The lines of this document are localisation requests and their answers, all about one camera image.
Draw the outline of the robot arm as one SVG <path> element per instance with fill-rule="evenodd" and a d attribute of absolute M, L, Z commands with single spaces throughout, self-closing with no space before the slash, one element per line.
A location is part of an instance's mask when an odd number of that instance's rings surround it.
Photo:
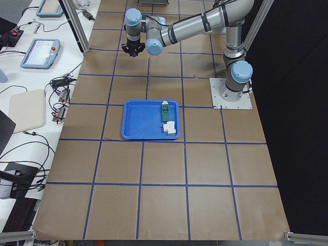
<path fill-rule="evenodd" d="M 244 95 L 244 87 L 251 80 L 253 68 L 244 59 L 245 50 L 241 40 L 244 18 L 252 10 L 254 1 L 216 1 L 212 9 L 189 16 L 167 25 L 165 18 L 148 16 L 138 9 L 125 13 L 124 29 L 127 41 L 122 49 L 131 57 L 146 50 L 159 55 L 163 48 L 185 39 L 209 32 L 215 28 L 226 29 L 226 48 L 223 60 L 227 71 L 225 82 L 218 95 L 224 101 L 238 102 Z"/>

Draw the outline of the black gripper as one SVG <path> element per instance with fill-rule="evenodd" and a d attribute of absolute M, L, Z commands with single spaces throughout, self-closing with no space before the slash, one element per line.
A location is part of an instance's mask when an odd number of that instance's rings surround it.
<path fill-rule="evenodd" d="M 143 52 L 146 45 L 145 43 L 126 43 L 122 44 L 121 47 L 125 53 L 128 53 L 130 55 L 130 57 L 136 57 L 139 53 Z"/>

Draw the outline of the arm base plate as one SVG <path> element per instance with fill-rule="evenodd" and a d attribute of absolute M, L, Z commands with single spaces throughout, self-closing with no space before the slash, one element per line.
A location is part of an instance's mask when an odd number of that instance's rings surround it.
<path fill-rule="evenodd" d="M 210 78 L 210 89 L 214 109 L 252 109 L 247 86 L 244 86 L 240 92 L 233 92 L 226 87 L 226 78 Z"/>

